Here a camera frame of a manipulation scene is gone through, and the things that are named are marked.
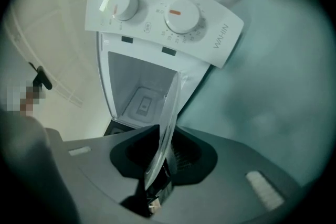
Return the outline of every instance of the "gray surface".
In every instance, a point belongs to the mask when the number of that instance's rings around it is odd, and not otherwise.
[[[76,161],[65,149],[65,144],[59,133],[52,129],[47,129],[47,132],[54,160],[65,185],[76,203],[81,223],[145,224],[150,222],[118,205],[100,191],[78,168]]]
[[[106,195],[120,203],[132,196],[138,180],[123,177],[110,161],[111,149],[138,133],[137,130],[127,133],[104,136],[87,140],[69,141],[64,143],[67,150],[89,146],[91,151],[73,156],[73,161],[85,176]]]
[[[243,224],[270,224],[270,223],[280,223],[283,219],[295,209],[302,199],[305,198],[309,192],[313,182],[306,184],[299,191],[296,191],[291,198],[286,202],[286,206],[281,206],[273,210],[269,214],[264,214],[258,218],[244,222]]]
[[[183,224],[239,223],[266,214],[267,210],[245,178],[245,174],[252,170],[261,171],[280,190],[285,199],[299,190],[298,184],[292,178],[246,145],[195,130],[186,131],[214,147],[218,154],[217,165],[201,183],[175,187],[163,208],[153,216],[153,220]],[[72,162],[97,189],[112,200],[120,202],[134,194],[137,180],[123,178],[110,163],[109,153],[114,145],[136,133],[137,131],[131,131],[90,140],[65,142],[63,145],[59,137],[51,136],[52,152],[58,156],[56,163],[60,169],[63,169],[65,162]],[[63,152],[60,152],[61,146],[64,147]],[[69,156],[67,150],[83,146],[91,147],[92,151],[70,159],[60,159],[61,154]],[[75,182],[73,179],[69,181],[71,193]],[[82,189],[74,195],[85,198],[91,194]]]
[[[164,223],[240,223],[267,213],[246,173],[258,170],[290,199],[300,188],[276,165],[244,144],[195,130],[187,132],[209,143],[218,154],[213,172],[200,184],[175,187],[153,216]]]
[[[301,186],[335,142],[336,42],[317,0],[216,0],[245,23],[177,125],[252,147]]]

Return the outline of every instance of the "white knob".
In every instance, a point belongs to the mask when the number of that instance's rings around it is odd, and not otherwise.
[[[186,34],[194,30],[199,22],[198,7],[190,0],[176,0],[165,12],[165,20],[171,31]]]
[[[129,20],[138,11],[139,0],[108,0],[107,9],[113,18]]]

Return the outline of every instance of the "white wall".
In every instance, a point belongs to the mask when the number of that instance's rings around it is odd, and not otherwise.
[[[7,37],[43,66],[53,90],[36,116],[64,140],[102,136],[111,119],[98,76],[95,33],[85,31],[87,0],[12,0]]]
[[[20,98],[32,86],[36,71],[0,30],[0,108],[19,111]]]

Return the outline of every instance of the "pixelated area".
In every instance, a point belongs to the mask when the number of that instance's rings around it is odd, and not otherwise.
[[[1,97],[1,104],[5,104],[7,111],[21,116],[32,116],[34,105],[40,104],[45,98],[41,87],[33,87],[31,82],[18,86],[7,87],[6,97]]]

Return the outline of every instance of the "orange indicator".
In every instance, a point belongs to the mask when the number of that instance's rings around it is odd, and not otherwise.
[[[178,12],[177,10],[171,9],[169,12],[172,14],[181,15],[181,12]]]
[[[117,13],[117,8],[118,8],[118,5],[116,4],[116,6],[114,6],[113,15],[115,15]]]

